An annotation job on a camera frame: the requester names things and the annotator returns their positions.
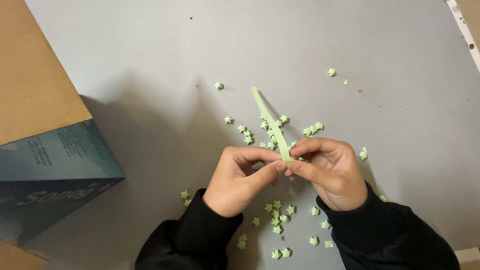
black sweater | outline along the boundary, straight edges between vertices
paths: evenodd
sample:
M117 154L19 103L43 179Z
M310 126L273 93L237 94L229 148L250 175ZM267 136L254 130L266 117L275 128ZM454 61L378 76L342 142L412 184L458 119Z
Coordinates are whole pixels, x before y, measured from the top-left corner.
M347 270L460 269L447 242L410 207L384 203L367 187L367 201L352 211L332 211L317 197ZM217 215L203 203L204 193L197 191L178 221L164 221L155 229L138 255L136 270L227 268L225 247L243 216Z

table surface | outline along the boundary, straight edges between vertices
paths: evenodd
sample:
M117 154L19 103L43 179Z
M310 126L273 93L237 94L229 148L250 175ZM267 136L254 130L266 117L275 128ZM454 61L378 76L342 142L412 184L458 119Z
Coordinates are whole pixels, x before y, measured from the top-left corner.
M127 175L28 244L52 258L45 269L132 269L151 231L183 213L180 191L206 187L223 148L245 146L239 124L255 145L268 141L251 86L274 117L290 118L287 142L322 122L315 136L367 148L362 173L379 195L410 206L454 249L480 242L480 73L443 1L27 4ZM280 180L244 212L230 269L343 269L323 244L325 214L310 213L311 185ZM297 206L285 241L263 210L274 199ZM291 258L271 259L285 247Z

